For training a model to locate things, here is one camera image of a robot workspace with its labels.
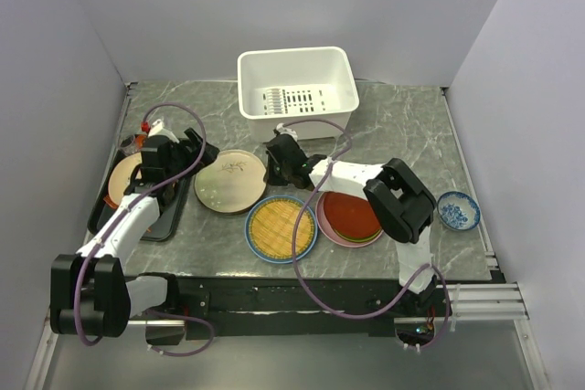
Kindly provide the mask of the black plastic tray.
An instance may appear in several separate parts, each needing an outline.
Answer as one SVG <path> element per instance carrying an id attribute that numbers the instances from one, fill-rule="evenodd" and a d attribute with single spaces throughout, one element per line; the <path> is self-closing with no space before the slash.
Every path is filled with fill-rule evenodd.
<path id="1" fill-rule="evenodd" d="M 87 223 L 87 229 L 92 235 L 96 235 L 107 221 L 115 213 L 116 208 L 106 202 L 109 196 L 109 182 L 113 170 L 118 163 L 126 158 L 124 153 L 117 150 L 107 172 L 107 178 L 101 186 L 98 198 L 95 201 Z M 143 240 L 151 242 L 165 242 L 170 239 L 178 228 L 183 207 L 185 206 L 190 177 L 184 177 L 176 186 L 177 193 L 170 207 L 154 222 L 144 233 Z"/>

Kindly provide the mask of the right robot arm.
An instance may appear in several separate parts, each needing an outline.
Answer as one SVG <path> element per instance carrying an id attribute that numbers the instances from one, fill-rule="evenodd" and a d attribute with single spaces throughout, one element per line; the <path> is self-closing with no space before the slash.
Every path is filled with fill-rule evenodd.
<path id="1" fill-rule="evenodd" d="M 292 184 L 317 193 L 349 195 L 372 208 L 384 233 L 396 243 L 401 308 L 421 315 L 432 303 L 430 232 L 437 201 L 427 186 L 399 158 L 382 164 L 339 161 L 307 155 L 290 130 L 281 129 L 266 144 L 268 183 Z"/>

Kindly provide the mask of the aluminium frame rail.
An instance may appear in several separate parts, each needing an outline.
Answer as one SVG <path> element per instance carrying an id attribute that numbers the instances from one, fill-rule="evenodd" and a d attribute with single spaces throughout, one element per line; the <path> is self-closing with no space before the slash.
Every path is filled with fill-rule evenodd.
<path id="1" fill-rule="evenodd" d="M 463 155 L 447 103 L 447 89 L 440 88 L 437 158 L 441 163 L 439 195 L 459 191 L 473 200 L 478 196 Z M 506 280 L 483 219 L 470 231 L 454 231 L 442 222 L 433 230 L 434 260 L 448 280 L 455 320 L 507 321 L 528 318 L 520 288 Z"/>

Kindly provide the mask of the orange measuring scoop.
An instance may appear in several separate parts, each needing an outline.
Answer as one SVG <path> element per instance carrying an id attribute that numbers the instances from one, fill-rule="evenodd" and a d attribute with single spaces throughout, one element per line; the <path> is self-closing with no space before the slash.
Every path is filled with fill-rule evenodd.
<path id="1" fill-rule="evenodd" d="M 137 135 L 135 136 L 135 139 L 134 139 L 134 140 L 135 140 L 135 144 L 136 144 L 136 145 L 137 145 L 139 148 L 141 148 L 141 147 L 142 147 L 142 145 L 143 145 L 143 143 L 144 143 L 144 141 L 145 141 L 146 139 L 147 139 L 147 136 L 146 136 L 145 134 L 137 134 Z"/>

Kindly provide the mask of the white plastic bin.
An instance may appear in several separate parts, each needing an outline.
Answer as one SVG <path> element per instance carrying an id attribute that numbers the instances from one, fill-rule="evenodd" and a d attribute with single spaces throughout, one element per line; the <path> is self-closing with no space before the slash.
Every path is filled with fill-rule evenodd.
<path id="1" fill-rule="evenodd" d="M 359 106 L 354 75 L 340 47 L 301 47 L 248 51 L 237 61 L 239 112 L 251 138 L 268 142 L 280 123 L 300 140 L 337 137 Z"/>

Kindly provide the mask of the green plate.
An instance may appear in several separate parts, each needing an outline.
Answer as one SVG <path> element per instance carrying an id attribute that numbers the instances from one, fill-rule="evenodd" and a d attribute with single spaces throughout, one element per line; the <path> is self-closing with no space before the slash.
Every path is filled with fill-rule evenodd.
<path id="1" fill-rule="evenodd" d="M 363 243 L 363 242 L 369 242 L 369 241 L 374 241 L 376 240 L 381 234 L 382 234 L 382 229 L 379 229 L 378 231 L 376 231 L 374 234 L 367 236 L 367 237 L 350 237 L 344 234 L 341 234 L 339 232 L 337 232 L 335 230 L 335 233 L 340 236 L 342 239 L 348 241 L 348 242 L 352 242 L 352 243 Z"/>

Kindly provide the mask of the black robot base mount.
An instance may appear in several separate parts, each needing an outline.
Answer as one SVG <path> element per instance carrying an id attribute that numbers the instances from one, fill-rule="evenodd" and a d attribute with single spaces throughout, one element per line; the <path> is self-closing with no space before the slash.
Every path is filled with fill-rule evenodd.
<path id="1" fill-rule="evenodd" d="M 195 278 L 177 280 L 179 296 L 159 315 L 135 317 L 145 339 L 157 346 L 182 341 L 203 342 L 217 337 L 321 335 L 362 333 L 373 337 L 406 334 L 409 340 L 431 336 L 425 327 L 436 326 L 452 314 L 445 290 L 434 280 L 420 295 L 398 296 L 400 285 L 391 279 L 310 279 L 304 290 L 296 279 Z M 382 315 L 370 312 L 389 305 Z"/>

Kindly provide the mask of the cream plate with branch motif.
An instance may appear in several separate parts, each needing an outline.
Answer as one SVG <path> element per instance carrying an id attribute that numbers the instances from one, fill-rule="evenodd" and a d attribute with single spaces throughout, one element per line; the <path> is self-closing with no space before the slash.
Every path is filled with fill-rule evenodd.
<path id="1" fill-rule="evenodd" d="M 199 202 L 220 214 L 237 214 L 252 208 L 264 195 L 266 167 L 253 153 L 220 152 L 214 163 L 196 174 L 194 191 Z"/>

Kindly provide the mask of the clear glass cup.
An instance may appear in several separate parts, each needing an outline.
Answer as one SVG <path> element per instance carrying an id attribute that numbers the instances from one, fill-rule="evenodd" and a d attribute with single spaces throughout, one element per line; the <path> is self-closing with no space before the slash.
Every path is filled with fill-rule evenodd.
<path id="1" fill-rule="evenodd" d="M 119 150 L 125 155 L 130 156 L 140 151 L 138 145 L 137 136 L 135 134 L 129 135 L 124 138 L 119 146 Z"/>

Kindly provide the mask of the blue white patterned bowl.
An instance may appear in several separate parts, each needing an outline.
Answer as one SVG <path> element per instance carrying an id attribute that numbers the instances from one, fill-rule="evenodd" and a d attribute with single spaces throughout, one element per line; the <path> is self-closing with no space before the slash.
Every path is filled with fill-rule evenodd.
<path id="1" fill-rule="evenodd" d="M 438 216 L 442 223 L 454 231 L 468 231 L 476 228 L 481 219 L 477 202 L 468 194 L 449 191 L 442 194 L 437 204 Z"/>

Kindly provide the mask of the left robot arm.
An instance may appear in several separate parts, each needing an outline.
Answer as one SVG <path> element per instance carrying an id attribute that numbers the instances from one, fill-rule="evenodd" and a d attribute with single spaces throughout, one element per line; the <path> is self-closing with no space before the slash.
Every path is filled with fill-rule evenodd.
<path id="1" fill-rule="evenodd" d="M 195 130 L 185 138 L 158 132 L 125 159 L 117 209 L 101 230 L 74 254 L 57 256 L 50 271 L 49 322 L 58 334 L 74 334 L 87 344 L 118 337 L 135 315 L 152 310 L 168 319 L 181 308 L 176 276 L 143 273 L 128 280 L 128 258 L 147 230 L 175 202 L 180 185 L 218 158 L 218 147 Z"/>

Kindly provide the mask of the red round plate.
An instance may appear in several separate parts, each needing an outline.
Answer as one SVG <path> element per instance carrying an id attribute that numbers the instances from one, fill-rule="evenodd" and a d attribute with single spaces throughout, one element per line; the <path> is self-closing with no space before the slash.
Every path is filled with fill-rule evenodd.
<path id="1" fill-rule="evenodd" d="M 324 215 L 337 232 L 350 237 L 367 237 L 381 229 L 369 202 L 351 195 L 324 195 Z"/>

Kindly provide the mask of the beige plate with bird motif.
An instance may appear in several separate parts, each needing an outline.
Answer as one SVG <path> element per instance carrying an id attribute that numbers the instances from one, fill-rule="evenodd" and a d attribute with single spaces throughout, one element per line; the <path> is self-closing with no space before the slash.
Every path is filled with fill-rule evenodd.
<path id="1" fill-rule="evenodd" d="M 121 203 L 124 191 L 130 184 L 132 172 L 141 162 L 141 155 L 135 153 L 123 158 L 114 166 L 108 182 L 108 195 L 113 200 L 119 200 Z"/>

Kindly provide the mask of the pink plate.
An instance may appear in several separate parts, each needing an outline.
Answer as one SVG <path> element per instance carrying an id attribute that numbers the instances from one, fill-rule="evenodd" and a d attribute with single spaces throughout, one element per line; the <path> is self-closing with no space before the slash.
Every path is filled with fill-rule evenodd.
<path id="1" fill-rule="evenodd" d="M 352 242 L 348 242 L 344 239 L 342 239 L 340 236 L 338 236 L 335 231 L 333 230 L 333 228 L 330 226 L 327 218 L 324 215 L 324 208 L 323 208 L 323 201 L 324 201 L 324 195 L 327 194 L 329 192 L 325 192 L 320 194 L 318 201 L 316 202 L 316 217 L 317 217 L 317 223 L 319 228 L 321 229 L 321 231 L 323 232 L 323 234 L 332 242 L 336 243 L 337 245 L 341 246 L 341 247 L 345 247 L 345 248 L 362 248 L 362 247 L 366 247 L 370 244 L 372 244 L 373 242 L 375 242 L 376 240 L 378 240 L 380 238 L 380 235 L 376 240 L 374 241 L 369 241 L 369 242 L 363 242 L 363 243 L 352 243 Z"/>

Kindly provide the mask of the blue plate with bamboo mat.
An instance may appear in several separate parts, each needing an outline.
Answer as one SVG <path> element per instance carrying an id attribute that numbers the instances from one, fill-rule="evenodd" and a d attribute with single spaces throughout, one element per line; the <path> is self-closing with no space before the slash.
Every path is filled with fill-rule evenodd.
<path id="1" fill-rule="evenodd" d="M 293 260 L 293 229 L 303 201 L 288 195 L 264 198 L 248 213 L 244 235 L 251 251 L 260 259 L 274 264 Z M 302 258 L 314 247 L 318 227 L 314 212 L 308 207 L 298 226 L 295 255 Z"/>

